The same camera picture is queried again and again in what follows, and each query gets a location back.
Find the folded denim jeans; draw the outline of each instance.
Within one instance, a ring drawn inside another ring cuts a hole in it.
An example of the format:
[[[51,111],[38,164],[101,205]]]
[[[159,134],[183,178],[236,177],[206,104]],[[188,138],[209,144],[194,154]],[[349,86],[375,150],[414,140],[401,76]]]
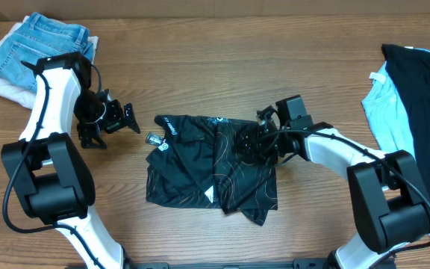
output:
[[[81,25],[65,24],[33,13],[0,47],[0,78],[36,92],[36,79],[21,64],[36,64],[39,58],[81,52],[93,58],[92,43],[87,42],[89,29]]]

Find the dark cord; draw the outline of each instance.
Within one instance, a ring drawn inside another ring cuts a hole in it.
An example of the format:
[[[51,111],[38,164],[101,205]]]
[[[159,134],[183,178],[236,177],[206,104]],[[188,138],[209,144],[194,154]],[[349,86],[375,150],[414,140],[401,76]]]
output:
[[[25,162],[26,158],[28,157],[28,153],[29,153],[29,150],[31,149],[31,145],[36,140],[37,135],[39,134],[39,131],[41,129],[41,125],[43,124],[44,115],[46,114],[46,109],[47,109],[48,103],[49,103],[49,90],[51,88],[49,86],[49,83],[48,83],[46,77],[43,74],[38,74],[38,75],[44,81],[44,85],[46,86],[46,95],[44,96],[43,108],[41,109],[41,114],[39,115],[39,119],[36,123],[36,129],[34,130],[33,136],[29,140],[28,144],[26,144],[26,147],[25,147],[24,151],[22,152],[22,156],[21,156],[21,158],[20,158],[20,160],[16,166],[16,169],[14,170],[14,173],[11,176],[9,183],[7,184],[6,191],[4,192],[3,219],[6,223],[6,225],[8,227],[10,227],[14,232],[19,232],[19,233],[23,233],[23,234],[42,232],[42,231],[47,231],[47,230],[56,229],[56,228],[68,229],[71,232],[71,234],[74,234],[75,237],[81,242],[82,247],[84,247],[84,249],[86,250],[89,257],[94,261],[94,264],[99,266],[101,269],[104,269],[104,266],[102,266],[102,264],[99,262],[99,260],[90,251],[89,247],[87,246],[87,243],[84,241],[84,239],[79,234],[79,232],[76,229],[72,228],[71,226],[66,225],[66,224],[55,223],[53,225],[43,226],[43,227],[39,227],[39,228],[21,229],[19,227],[16,227],[13,223],[11,223],[11,220],[9,219],[9,215],[7,213],[7,204],[9,203],[9,196],[11,194],[11,190],[13,189],[14,182],[16,181],[16,177],[18,176],[19,171],[21,170],[22,164]]]
[[[90,64],[90,66],[94,67],[94,69],[95,69],[95,70],[96,70],[96,72],[97,72],[97,76],[98,76],[98,78],[99,78],[99,86],[98,86],[98,88],[97,88],[97,93],[100,93],[100,92],[101,92],[101,90],[102,90],[102,77],[101,77],[101,73],[99,72],[99,69],[97,69],[97,67],[96,67],[95,65]]]
[[[321,132],[312,132],[312,131],[305,131],[305,130],[276,131],[276,132],[264,135],[263,137],[260,138],[260,140],[265,140],[268,137],[271,137],[273,135],[278,136],[279,134],[283,134],[283,133],[296,133],[296,134],[303,134],[303,135],[318,135],[320,137],[327,137],[327,138],[338,140],[340,142],[345,143],[346,145],[352,147],[353,149],[356,149],[357,151],[363,153],[364,155],[366,155],[366,156],[374,159],[375,161],[378,161],[379,163],[381,163],[390,172],[392,172],[397,177],[398,180],[400,180],[402,183],[406,184],[412,191],[414,191],[424,201],[424,203],[426,204],[426,207],[430,211],[430,202],[426,199],[426,197],[424,197],[424,195],[419,191],[419,189],[416,188],[416,186],[414,186],[411,182],[409,182],[400,172],[398,172],[396,169],[394,169],[394,167],[390,166],[385,160],[372,154],[367,149],[363,149],[360,146],[358,146],[357,144],[351,142],[350,140],[344,139],[342,137],[338,137],[334,134],[324,134]],[[387,252],[384,256],[382,256],[377,262],[375,262],[373,265],[371,265],[370,268],[374,268],[376,265],[378,265],[379,263],[383,262],[384,260],[388,259],[389,257],[391,257],[392,255],[394,255],[396,253],[400,253],[400,252],[407,251],[407,250],[418,250],[418,249],[422,249],[422,248],[426,248],[426,247],[430,247],[430,241],[427,243],[423,243],[423,244],[416,244],[413,246],[400,247],[399,249],[391,250],[391,251]]]

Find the brown surface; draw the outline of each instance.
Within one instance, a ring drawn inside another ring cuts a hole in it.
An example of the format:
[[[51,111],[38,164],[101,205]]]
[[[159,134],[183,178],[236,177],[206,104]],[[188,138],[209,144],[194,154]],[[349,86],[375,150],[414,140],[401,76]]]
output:
[[[142,134],[104,135],[107,151],[80,149],[96,182],[96,208],[112,236],[136,262],[256,262],[326,256],[355,233],[347,184],[300,158],[278,168],[279,210],[259,227],[242,214],[163,208],[145,201],[144,144],[161,133],[156,114],[253,120],[257,109],[301,94],[315,121],[376,148],[361,100],[380,46],[430,49],[430,15],[296,16],[247,19],[80,21],[100,37],[96,64],[104,87],[132,102]],[[0,22],[0,39],[12,23]],[[30,111],[0,98],[0,150],[17,140]],[[72,137],[78,145],[75,128]],[[0,268],[81,260],[57,232],[19,235],[1,217],[7,174],[0,160]],[[10,216],[28,219],[16,196]],[[430,249],[399,255],[400,268],[430,268]]]
[[[0,21],[430,13],[430,0],[0,0]]]

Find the white cloth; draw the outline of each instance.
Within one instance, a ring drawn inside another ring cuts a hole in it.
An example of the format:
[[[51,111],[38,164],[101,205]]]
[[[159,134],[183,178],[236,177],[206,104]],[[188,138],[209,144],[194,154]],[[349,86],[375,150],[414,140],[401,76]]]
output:
[[[9,33],[7,33],[3,39],[0,41],[1,44],[15,31],[17,28],[19,28],[22,25],[21,22],[16,23]],[[88,42],[91,42],[93,44],[93,58],[92,62],[94,62],[94,57],[96,56],[96,48],[97,48],[97,42],[99,41],[98,37],[89,37],[87,39]],[[36,94],[32,93],[28,90],[25,90],[21,87],[17,87],[12,85],[9,81],[0,78],[0,96],[7,98],[11,101],[18,102],[20,105],[22,105],[25,108],[32,109],[34,106],[34,100],[36,99]]]

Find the light blue fabric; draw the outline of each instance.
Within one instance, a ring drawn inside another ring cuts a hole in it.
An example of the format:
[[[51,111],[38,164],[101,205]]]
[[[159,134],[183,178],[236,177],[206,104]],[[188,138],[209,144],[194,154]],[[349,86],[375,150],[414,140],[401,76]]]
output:
[[[87,42],[89,29],[81,25],[65,24],[33,13],[0,47],[0,78],[16,86],[36,92],[36,79],[21,64],[36,64],[37,59],[81,52],[92,59],[92,43]]]
[[[414,156],[414,140],[408,114],[396,86],[387,74],[386,62],[378,74],[378,79],[373,79],[370,93],[361,102],[374,138],[379,148],[385,152],[403,149]]]

